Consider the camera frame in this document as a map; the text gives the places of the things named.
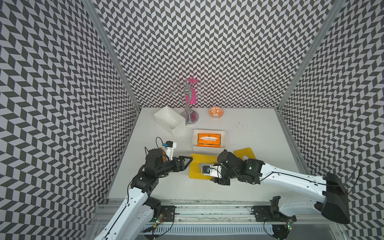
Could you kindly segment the yellow wooden lid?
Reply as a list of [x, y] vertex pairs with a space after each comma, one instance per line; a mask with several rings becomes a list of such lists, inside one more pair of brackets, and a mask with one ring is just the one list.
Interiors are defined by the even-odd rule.
[[240, 150], [235, 150], [235, 151], [233, 151], [233, 154], [236, 157], [242, 159], [243, 161], [245, 161], [247, 159], [256, 159], [256, 156], [253, 153], [251, 148], [244, 148], [244, 149], [240, 149]]
[[191, 154], [193, 161], [189, 165], [189, 178], [210, 181], [214, 177], [203, 175], [203, 166], [213, 166], [217, 163], [217, 156]]

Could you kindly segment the white plastic box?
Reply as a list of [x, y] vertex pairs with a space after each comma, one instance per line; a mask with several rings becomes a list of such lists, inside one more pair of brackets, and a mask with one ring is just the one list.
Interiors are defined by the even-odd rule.
[[192, 139], [193, 152], [197, 154], [218, 155], [227, 147], [224, 131], [194, 130]]
[[185, 130], [185, 118], [169, 107], [160, 109], [154, 117], [157, 124], [172, 136], [178, 136]]

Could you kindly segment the orange tissue pack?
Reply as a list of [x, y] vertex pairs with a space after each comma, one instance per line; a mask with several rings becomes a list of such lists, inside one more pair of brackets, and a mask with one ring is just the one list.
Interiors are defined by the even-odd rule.
[[165, 151], [163, 149], [160, 149], [161, 150], [161, 158], [162, 158], [162, 161], [163, 162], [166, 162], [168, 160], [168, 156], [167, 154], [165, 153]]
[[220, 134], [198, 134], [197, 147], [220, 148]]

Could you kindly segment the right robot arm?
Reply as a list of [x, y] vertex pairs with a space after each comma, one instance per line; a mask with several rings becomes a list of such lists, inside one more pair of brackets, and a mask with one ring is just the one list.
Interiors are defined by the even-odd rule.
[[251, 185], [273, 185], [301, 194], [301, 197], [271, 200], [271, 215], [286, 218], [295, 215], [321, 214], [334, 223], [350, 224], [349, 194], [346, 183], [333, 173], [311, 176], [287, 171], [257, 159], [246, 159], [224, 150], [217, 163], [204, 166], [203, 175], [212, 177], [212, 182], [229, 186], [232, 179]]

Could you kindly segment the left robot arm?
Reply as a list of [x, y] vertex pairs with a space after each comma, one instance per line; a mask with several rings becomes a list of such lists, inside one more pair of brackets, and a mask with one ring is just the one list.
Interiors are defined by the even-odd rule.
[[192, 157], [170, 158], [162, 149], [152, 149], [127, 188], [127, 196], [96, 240], [134, 240], [145, 225], [161, 214], [161, 201], [151, 197], [159, 179], [170, 173], [183, 172]]

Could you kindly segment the orange patterned ceramic bowl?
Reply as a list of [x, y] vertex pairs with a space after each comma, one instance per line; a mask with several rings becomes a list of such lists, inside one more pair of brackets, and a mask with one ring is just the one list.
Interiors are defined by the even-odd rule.
[[219, 119], [224, 115], [224, 110], [220, 107], [212, 107], [209, 109], [209, 115], [214, 119]]

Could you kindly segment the chrome jewelry stand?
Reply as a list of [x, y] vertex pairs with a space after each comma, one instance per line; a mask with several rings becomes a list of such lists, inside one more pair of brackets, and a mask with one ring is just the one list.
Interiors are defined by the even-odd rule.
[[198, 79], [189, 78], [185, 81], [176, 81], [172, 82], [172, 95], [176, 94], [176, 88], [181, 88], [182, 92], [185, 95], [185, 106], [184, 111], [181, 113], [181, 116], [185, 119], [186, 126], [192, 126], [196, 124], [199, 120], [199, 114], [192, 109], [191, 105], [194, 105], [197, 102], [197, 94], [200, 90], [197, 89], [196, 85], [199, 83]]

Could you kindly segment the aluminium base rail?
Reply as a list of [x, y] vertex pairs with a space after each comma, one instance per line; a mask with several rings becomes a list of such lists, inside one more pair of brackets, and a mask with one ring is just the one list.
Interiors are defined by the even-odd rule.
[[[123, 200], [110, 199], [107, 204], [96, 207], [84, 240], [93, 240], [102, 232]], [[161, 205], [162, 211], [173, 217], [169, 217], [157, 227], [159, 230], [155, 230], [155, 236], [165, 233], [172, 223], [172, 229], [165, 236], [272, 235], [273, 226], [284, 225], [288, 221], [271, 217], [267, 202], [162, 200]], [[329, 239], [350, 240], [343, 225], [331, 222], [321, 214], [299, 214], [289, 218], [292, 219], [294, 227], [310, 225], [307, 230], [311, 232], [315, 227], [322, 228], [322, 225], [325, 225], [326, 234], [331, 235]]]

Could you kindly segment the aluminium corner post left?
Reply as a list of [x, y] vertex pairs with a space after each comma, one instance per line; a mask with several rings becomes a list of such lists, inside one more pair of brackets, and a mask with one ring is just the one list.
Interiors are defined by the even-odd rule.
[[125, 89], [126, 89], [126, 92], [129, 96], [129, 98], [131, 99], [135, 109], [137, 112], [140, 112], [141, 110], [141, 107], [138, 103], [138, 101], [136, 100], [136, 97], [135, 97], [135, 94], [131, 88], [131, 85], [130, 85], [130, 82], [126, 76], [126, 74], [124, 73], [124, 70], [122, 68], [122, 65], [118, 59], [118, 56], [117, 54], [115, 53], [114, 51], [114, 48], [113, 48], [113, 45], [111, 44], [111, 41], [110, 39], [108, 38], [108, 35], [104, 29], [104, 26], [102, 25], [102, 22], [99, 18], [99, 15], [96, 11], [96, 8], [94, 6], [94, 3], [93, 1], [89, 1], [89, 0], [84, 0], [82, 1], [84, 7], [85, 7], [85, 10], [87, 11], [88, 15], [89, 15], [89, 18], [90, 18], [90, 21], [93, 23], [100, 39], [101, 39], [101, 42], [103, 43], [104, 47], [105, 47], [105, 50], [106, 52], [108, 53], [111, 61], [112, 61], [112, 64], [114, 65]]

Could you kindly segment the aluminium corner post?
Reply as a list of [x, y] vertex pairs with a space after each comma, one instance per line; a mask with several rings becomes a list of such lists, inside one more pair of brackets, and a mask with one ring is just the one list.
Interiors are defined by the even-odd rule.
[[324, 22], [322, 23], [316, 37], [314, 38], [313, 43], [311, 44], [307, 54], [305, 55], [302, 63], [300, 64], [297, 72], [295, 73], [291, 83], [289, 84], [286, 92], [284, 93], [281, 101], [279, 102], [276, 110], [278, 112], [281, 112], [290, 99], [292, 93], [294, 92], [296, 86], [298, 85], [300, 79], [304, 75], [307, 67], [311, 63], [312, 58], [314, 57], [315, 53], [317, 52], [318, 48], [322, 44], [323, 40], [326, 38], [326, 35], [328, 31], [330, 30], [332, 24], [334, 23], [336, 17], [342, 10], [344, 4], [346, 1], [335, 1], [333, 6], [330, 9], [329, 14], [326, 16]]
[[93, 1], [89, 1], [89, 0], [84, 0], [82, 1], [84, 7], [85, 7], [85, 10], [87, 11], [88, 15], [89, 15], [89, 18], [90, 18], [90, 21], [93, 23], [100, 39], [101, 39], [101, 42], [103, 43], [104, 47], [105, 47], [105, 50], [106, 52], [108, 53], [111, 61], [112, 61], [112, 64], [114, 65], [125, 89], [126, 89], [126, 92], [129, 96], [129, 98], [131, 99], [135, 109], [137, 112], [140, 112], [141, 110], [141, 107], [138, 103], [138, 101], [136, 100], [136, 97], [135, 97], [135, 94], [131, 88], [131, 85], [130, 85], [130, 82], [126, 76], [126, 74], [124, 73], [124, 70], [122, 68], [122, 65], [118, 59], [118, 56], [117, 54], [115, 53], [114, 51], [114, 48], [113, 48], [113, 45], [111, 44], [111, 41], [110, 39], [108, 38], [108, 35], [104, 29], [104, 26], [102, 25], [102, 22], [99, 18], [99, 15], [96, 11], [96, 8], [94, 6], [94, 3]]

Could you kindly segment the aluminium corner post right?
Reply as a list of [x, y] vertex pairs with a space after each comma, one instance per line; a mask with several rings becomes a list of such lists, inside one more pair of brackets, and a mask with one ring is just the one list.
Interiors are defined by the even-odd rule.
[[330, 30], [332, 24], [334, 23], [336, 17], [342, 10], [344, 4], [346, 1], [335, 1], [333, 6], [330, 9], [329, 14], [326, 16], [324, 22], [322, 23], [316, 37], [314, 38], [313, 43], [311, 44], [307, 54], [305, 55], [302, 63], [300, 64], [297, 72], [295, 73], [291, 83], [289, 84], [286, 92], [284, 93], [281, 101], [279, 102], [276, 110], [278, 112], [281, 112], [290, 99], [292, 93], [294, 92], [296, 86], [298, 85], [300, 79], [304, 75], [307, 67], [311, 63], [312, 58], [314, 57], [315, 53], [317, 52], [318, 48], [322, 44], [323, 40], [326, 38], [326, 35], [328, 31]]

